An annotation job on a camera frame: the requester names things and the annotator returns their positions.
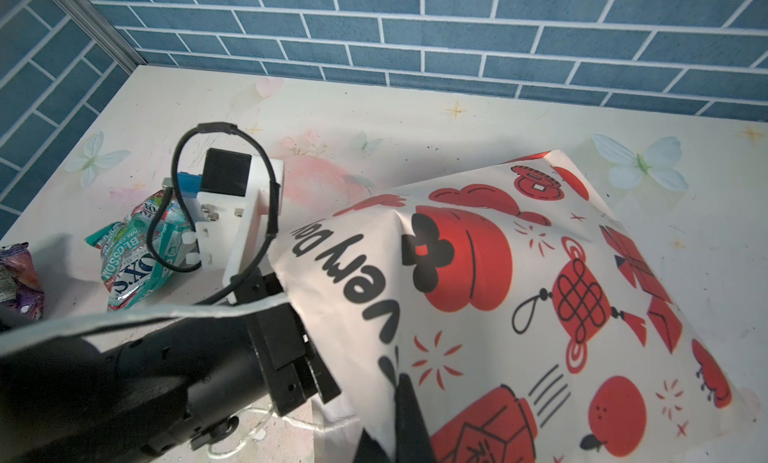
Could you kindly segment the purple snack packet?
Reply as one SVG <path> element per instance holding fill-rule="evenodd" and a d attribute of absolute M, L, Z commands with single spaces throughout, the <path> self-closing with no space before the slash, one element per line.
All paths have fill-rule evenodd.
<path fill-rule="evenodd" d="M 28 243 L 1 248 L 1 306 L 33 320 L 44 313 L 45 294 Z"/>

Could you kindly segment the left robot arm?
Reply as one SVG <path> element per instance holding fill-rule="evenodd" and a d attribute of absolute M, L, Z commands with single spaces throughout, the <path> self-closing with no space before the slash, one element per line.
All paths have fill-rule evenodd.
<path fill-rule="evenodd" d="M 2 310 L 5 462 L 149 462 L 227 439 L 261 398 L 282 416 L 340 392 L 284 300 L 226 317 L 158 318 L 154 331 L 108 350 L 85 330 L 24 342 L 35 328 Z"/>

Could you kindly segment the green snack packet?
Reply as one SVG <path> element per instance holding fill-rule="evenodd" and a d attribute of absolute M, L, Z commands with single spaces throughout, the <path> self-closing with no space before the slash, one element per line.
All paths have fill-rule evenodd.
<path fill-rule="evenodd" d="M 108 291 L 110 311 L 129 309 L 165 285 L 172 271 L 159 264 L 157 257 L 177 267 L 185 262 L 189 246 L 182 235 L 190 225 L 175 198 L 170 199 L 155 229 L 149 229 L 163 196 L 162 190 L 155 192 L 125 218 L 85 238 L 100 252 L 100 278 Z"/>

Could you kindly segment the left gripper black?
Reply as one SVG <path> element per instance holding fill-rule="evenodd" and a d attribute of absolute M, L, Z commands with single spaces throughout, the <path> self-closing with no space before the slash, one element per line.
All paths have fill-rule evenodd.
<path fill-rule="evenodd" d="M 239 303 L 265 303 L 271 296 L 277 298 L 276 305 L 246 315 L 245 325 L 273 409 L 278 415 L 286 416 L 313 396 L 328 403 L 341 394 L 341 389 L 310 340 L 300 317 L 281 292 L 282 286 L 274 273 L 264 275 L 255 270 L 234 295 Z M 399 375 L 395 410 L 395 455 L 389 457 L 363 431 L 354 463 L 436 462 L 411 378 L 405 373 Z"/>

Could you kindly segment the red white paper bag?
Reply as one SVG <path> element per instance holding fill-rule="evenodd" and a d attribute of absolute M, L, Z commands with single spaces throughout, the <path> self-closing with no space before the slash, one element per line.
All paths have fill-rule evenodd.
<path fill-rule="evenodd" d="M 270 273 L 360 426 L 396 451 L 399 375 L 436 462 L 659 462 L 753 410 L 621 223 L 561 152 L 395 188 L 272 232 Z M 158 318 L 277 303 L 159 305 L 36 323 L 108 350 Z"/>

